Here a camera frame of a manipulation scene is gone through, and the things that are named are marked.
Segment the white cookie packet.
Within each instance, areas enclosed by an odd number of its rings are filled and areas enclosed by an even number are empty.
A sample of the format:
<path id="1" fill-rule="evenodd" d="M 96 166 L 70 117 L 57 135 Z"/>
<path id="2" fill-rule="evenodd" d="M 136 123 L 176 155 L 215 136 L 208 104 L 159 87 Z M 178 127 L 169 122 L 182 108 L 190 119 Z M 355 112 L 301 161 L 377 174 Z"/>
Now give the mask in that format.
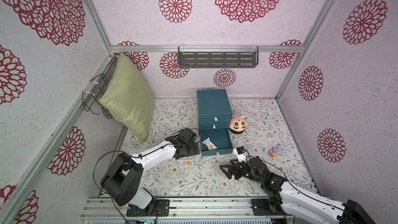
<path id="1" fill-rule="evenodd" d="M 218 149 L 218 147 L 210 140 L 210 138 L 205 139 L 202 144 L 204 144 L 208 150 Z"/>
<path id="2" fill-rule="evenodd" d="M 190 168 L 193 165 L 192 159 L 180 159 L 179 160 L 179 168 Z"/>

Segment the teal drawer cabinet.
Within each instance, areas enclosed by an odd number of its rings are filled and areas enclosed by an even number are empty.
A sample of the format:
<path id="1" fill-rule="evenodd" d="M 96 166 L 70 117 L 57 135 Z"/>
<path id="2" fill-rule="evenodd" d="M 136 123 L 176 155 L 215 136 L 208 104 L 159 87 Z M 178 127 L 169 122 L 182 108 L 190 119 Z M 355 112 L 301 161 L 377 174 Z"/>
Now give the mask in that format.
<path id="1" fill-rule="evenodd" d="M 233 146 L 229 135 L 232 109 L 225 89 L 198 90 L 198 126 L 202 157 L 231 154 Z M 208 150 L 202 142 L 210 140 L 218 147 Z"/>

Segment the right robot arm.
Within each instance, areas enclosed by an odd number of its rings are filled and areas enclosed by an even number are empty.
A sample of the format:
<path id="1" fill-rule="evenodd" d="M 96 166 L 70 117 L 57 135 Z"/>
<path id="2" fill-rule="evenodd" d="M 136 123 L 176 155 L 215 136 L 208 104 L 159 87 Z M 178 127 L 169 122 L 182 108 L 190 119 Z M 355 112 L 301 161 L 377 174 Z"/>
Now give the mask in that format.
<path id="1" fill-rule="evenodd" d="M 300 188 L 268 169 L 260 157 L 231 160 L 220 169 L 228 178 L 248 179 L 257 183 L 268 195 L 265 200 L 252 200 L 255 215 L 292 215 L 311 224 L 374 224 L 364 208 L 352 201 L 335 201 Z"/>

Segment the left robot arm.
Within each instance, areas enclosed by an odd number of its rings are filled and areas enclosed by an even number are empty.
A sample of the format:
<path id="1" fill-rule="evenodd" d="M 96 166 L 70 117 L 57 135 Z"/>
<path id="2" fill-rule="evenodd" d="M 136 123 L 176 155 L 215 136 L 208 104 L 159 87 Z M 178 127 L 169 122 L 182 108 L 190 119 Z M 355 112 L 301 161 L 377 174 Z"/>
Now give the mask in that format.
<path id="1" fill-rule="evenodd" d="M 103 176 L 99 188 L 118 206 L 127 205 L 134 216 L 167 216 L 166 206 L 140 186 L 142 176 L 167 160 L 200 153 L 197 134 L 189 128 L 167 137 L 159 145 L 136 154 L 119 151 Z"/>

